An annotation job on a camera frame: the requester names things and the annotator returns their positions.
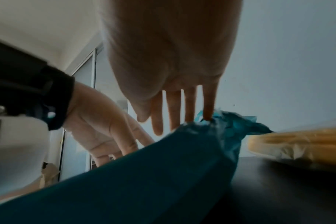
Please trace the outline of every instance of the clear plastic wrapper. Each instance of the clear plastic wrapper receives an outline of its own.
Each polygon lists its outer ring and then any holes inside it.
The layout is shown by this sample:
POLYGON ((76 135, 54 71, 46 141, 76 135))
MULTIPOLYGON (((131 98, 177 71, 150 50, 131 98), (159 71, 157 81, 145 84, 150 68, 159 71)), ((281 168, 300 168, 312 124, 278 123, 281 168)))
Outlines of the clear plastic wrapper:
POLYGON ((336 172, 336 120, 250 136, 251 153, 307 169, 336 172))

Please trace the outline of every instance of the teal bag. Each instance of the teal bag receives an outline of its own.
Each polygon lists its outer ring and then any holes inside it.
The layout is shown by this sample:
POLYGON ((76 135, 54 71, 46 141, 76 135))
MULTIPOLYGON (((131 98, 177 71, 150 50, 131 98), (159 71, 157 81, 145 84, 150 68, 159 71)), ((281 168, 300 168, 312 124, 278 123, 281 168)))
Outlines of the teal bag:
POLYGON ((225 194, 241 140, 270 133, 255 117, 216 111, 157 143, 0 205, 0 223, 199 223, 225 194))

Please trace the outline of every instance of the white plastic object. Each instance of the white plastic object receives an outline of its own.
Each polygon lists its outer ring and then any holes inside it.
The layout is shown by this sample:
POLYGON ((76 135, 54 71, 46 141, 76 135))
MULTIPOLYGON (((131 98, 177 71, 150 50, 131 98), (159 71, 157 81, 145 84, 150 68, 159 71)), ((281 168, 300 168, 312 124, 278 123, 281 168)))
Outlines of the white plastic object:
POLYGON ((48 147, 45 122, 31 117, 0 117, 0 196, 41 176, 48 147))

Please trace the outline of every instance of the metal frame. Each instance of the metal frame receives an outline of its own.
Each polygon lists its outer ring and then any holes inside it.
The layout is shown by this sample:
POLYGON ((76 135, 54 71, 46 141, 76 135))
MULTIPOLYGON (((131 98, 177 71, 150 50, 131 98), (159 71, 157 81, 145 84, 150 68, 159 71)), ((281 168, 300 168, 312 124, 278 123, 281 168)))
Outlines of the metal frame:
MULTIPOLYGON (((83 62, 81 62, 78 67, 71 73, 71 76, 73 76, 78 69, 85 63, 87 62, 90 58, 92 57, 92 79, 91 79, 91 87, 95 88, 95 73, 96 73, 96 61, 97 61, 97 49, 94 49, 85 59, 83 62)), ((60 175, 61 175, 61 166, 62 166, 62 155, 63 155, 63 151, 64 151, 64 141, 65 141, 65 136, 66 136, 66 130, 63 129, 62 131, 62 141, 60 144, 60 165, 59 165, 59 170, 60 173, 58 175, 58 181, 60 181, 60 175)), ((87 163, 86 163, 86 172, 90 171, 91 167, 92 167, 92 156, 90 155, 89 152, 87 152, 87 163)))

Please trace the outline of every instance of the hand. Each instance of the hand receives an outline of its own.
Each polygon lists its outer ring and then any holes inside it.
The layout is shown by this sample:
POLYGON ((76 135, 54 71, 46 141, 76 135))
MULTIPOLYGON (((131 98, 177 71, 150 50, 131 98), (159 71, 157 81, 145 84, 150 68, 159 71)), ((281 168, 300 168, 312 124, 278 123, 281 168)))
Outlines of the hand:
POLYGON ((204 119, 211 119, 241 5, 242 0, 97 0, 110 64, 138 121, 151 116, 154 132, 162 134, 163 90, 170 128, 180 125, 181 90, 185 121, 193 121, 198 85, 204 119))
POLYGON ((153 139, 111 99, 93 88, 75 83, 63 127, 88 150, 97 166, 109 162, 109 155, 121 157, 153 139))

